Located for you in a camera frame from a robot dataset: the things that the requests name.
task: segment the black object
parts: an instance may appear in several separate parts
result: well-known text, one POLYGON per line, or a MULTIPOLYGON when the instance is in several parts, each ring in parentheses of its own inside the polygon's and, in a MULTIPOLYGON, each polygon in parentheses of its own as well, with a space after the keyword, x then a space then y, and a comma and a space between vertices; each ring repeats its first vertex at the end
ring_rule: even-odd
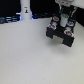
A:
POLYGON ((80 23, 82 26, 84 26, 84 9, 78 8, 76 12, 76 19, 77 22, 80 23))
POLYGON ((4 17, 0 17, 0 24, 8 23, 4 17))
POLYGON ((53 17, 52 17, 52 20, 51 20, 50 23, 56 22, 57 26, 56 26, 55 30, 53 30, 52 28, 47 27, 46 36, 50 37, 51 39, 53 39, 53 35, 55 35, 57 37, 60 37, 60 38, 63 39, 63 43, 62 44, 71 47, 75 38, 71 37, 69 35, 66 35, 64 33, 64 31, 66 30, 66 27, 70 27, 71 28, 71 32, 74 33, 74 27, 75 27, 75 23, 76 23, 76 13, 74 13, 73 17, 69 17, 69 20, 68 20, 70 22, 73 22, 74 26, 68 26, 68 25, 66 25, 66 27, 61 27, 60 26, 60 19, 61 19, 60 15, 61 14, 59 14, 59 15, 53 14, 53 16, 57 16, 59 18, 59 21, 58 22, 53 21, 53 17))

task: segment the white surface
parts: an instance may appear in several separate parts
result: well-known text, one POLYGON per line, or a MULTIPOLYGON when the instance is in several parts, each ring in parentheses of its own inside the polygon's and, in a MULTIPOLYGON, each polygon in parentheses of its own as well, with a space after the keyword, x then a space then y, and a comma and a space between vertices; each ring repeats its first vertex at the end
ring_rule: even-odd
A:
POLYGON ((84 27, 69 48, 46 37, 49 22, 0 24, 0 84, 84 84, 84 27))
POLYGON ((84 0, 74 0, 74 2, 72 3, 72 5, 84 9, 84 0))

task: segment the robotic arm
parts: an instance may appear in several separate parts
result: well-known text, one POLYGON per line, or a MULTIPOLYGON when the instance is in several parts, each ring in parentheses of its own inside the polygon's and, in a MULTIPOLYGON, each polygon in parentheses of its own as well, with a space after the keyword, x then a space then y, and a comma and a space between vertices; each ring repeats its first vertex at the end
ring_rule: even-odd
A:
POLYGON ((84 8, 84 0, 55 0, 60 12, 54 14, 47 27, 46 36, 69 47, 74 42, 74 27, 77 7, 84 8))

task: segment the white table surface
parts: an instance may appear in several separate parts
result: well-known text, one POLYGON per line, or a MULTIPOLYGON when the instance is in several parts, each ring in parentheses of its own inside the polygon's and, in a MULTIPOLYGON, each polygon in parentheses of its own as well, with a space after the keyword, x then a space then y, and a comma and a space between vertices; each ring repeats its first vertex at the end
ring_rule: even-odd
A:
POLYGON ((84 27, 70 48, 46 37, 49 22, 0 24, 0 84, 84 84, 84 27))

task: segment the metal bracket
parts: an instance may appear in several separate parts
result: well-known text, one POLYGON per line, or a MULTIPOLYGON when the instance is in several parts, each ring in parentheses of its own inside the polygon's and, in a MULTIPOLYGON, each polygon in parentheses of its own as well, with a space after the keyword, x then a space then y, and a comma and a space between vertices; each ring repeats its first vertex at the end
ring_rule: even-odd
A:
POLYGON ((67 6, 67 7, 70 7, 73 1, 74 0, 55 0, 56 3, 67 6))

